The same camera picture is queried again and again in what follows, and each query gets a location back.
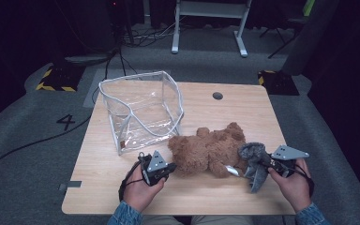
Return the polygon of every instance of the gray stuffed animal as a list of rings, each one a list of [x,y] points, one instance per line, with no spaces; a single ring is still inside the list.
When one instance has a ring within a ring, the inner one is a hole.
[[[264,165],[271,162],[270,156],[265,152],[264,144],[260,142],[248,142],[238,149],[239,156],[246,160],[247,171],[244,176],[249,179],[251,192],[256,193],[267,178],[268,171]]]

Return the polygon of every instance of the brown teddy bear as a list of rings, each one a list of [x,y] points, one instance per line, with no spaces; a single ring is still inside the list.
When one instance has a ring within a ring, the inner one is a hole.
[[[209,169],[216,177],[230,175],[226,166],[244,170],[247,163],[238,155],[238,149],[245,144],[243,130],[235,123],[225,129],[209,131],[200,127],[195,136],[173,136],[169,149],[173,154],[176,171],[191,175]]]

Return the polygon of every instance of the number 4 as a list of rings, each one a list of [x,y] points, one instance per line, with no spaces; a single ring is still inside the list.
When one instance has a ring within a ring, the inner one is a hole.
[[[57,124],[66,124],[66,127],[64,128],[64,131],[68,129],[69,124],[75,124],[75,121],[71,121],[72,115],[68,114],[64,116],[63,118],[57,120]]]

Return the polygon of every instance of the clear plastic box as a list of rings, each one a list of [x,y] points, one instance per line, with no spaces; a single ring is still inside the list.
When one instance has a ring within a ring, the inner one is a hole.
[[[179,135],[182,95],[165,71],[99,83],[118,155]]]

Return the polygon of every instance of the table top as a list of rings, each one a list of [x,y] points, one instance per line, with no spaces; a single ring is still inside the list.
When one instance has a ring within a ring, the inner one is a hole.
[[[178,82],[185,115],[181,135],[195,135],[197,128],[224,129],[236,122],[247,143],[264,143],[268,153],[285,144],[278,120],[265,89],[259,85]],[[223,95],[222,100],[212,97]],[[108,112],[99,95],[83,139],[62,209],[66,214],[112,214],[119,204],[118,189],[140,152],[154,151],[172,162],[167,142],[118,156]],[[293,215],[270,176],[258,193],[250,193],[248,180],[216,178],[209,171],[181,177],[171,173],[165,188],[143,211],[145,215]]]

